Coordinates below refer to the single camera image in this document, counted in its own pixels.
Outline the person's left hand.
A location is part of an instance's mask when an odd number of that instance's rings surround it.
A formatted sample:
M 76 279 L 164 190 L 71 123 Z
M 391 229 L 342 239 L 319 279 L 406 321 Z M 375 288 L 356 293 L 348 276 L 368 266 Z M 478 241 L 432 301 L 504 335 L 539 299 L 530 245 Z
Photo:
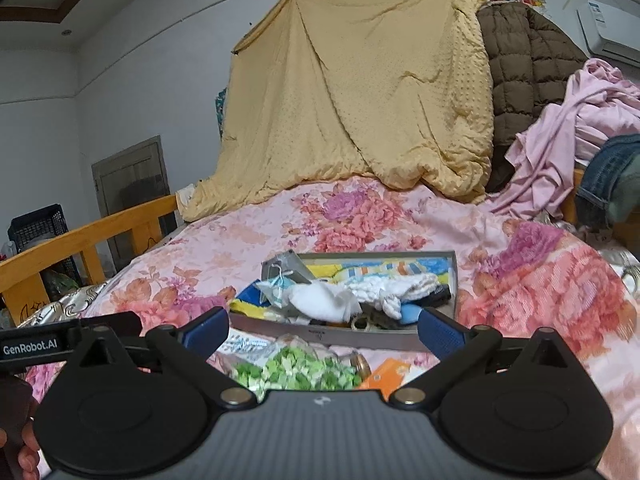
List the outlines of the person's left hand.
M 40 462 L 40 446 L 36 440 L 32 419 L 27 419 L 22 430 L 24 445 L 17 454 L 17 463 L 20 465 L 22 478 L 24 480 L 39 480 L 40 472 L 38 464 Z

